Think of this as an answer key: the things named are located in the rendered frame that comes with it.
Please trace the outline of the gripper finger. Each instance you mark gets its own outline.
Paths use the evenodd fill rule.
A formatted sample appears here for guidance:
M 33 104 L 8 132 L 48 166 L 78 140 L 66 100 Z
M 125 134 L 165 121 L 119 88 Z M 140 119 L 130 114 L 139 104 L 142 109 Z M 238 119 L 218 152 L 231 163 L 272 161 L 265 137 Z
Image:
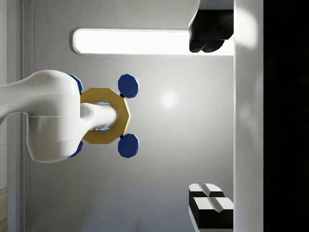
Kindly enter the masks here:
M 197 0 L 188 31 L 190 52 L 217 51 L 234 33 L 234 0 Z
M 195 232 L 233 232 L 234 204 L 216 185 L 189 185 L 189 216 Z

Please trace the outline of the drone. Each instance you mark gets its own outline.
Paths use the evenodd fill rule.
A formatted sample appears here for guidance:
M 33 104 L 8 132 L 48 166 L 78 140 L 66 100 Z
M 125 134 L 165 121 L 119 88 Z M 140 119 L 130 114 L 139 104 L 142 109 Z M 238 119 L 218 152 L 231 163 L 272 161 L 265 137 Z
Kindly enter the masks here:
M 118 80 L 117 94 L 110 88 L 90 88 L 80 92 L 82 139 L 89 144 L 109 144 L 120 138 L 118 152 L 124 158 L 135 156 L 140 142 L 136 135 L 125 134 L 131 114 L 127 98 L 134 98 L 140 90 L 138 80 L 124 74 Z

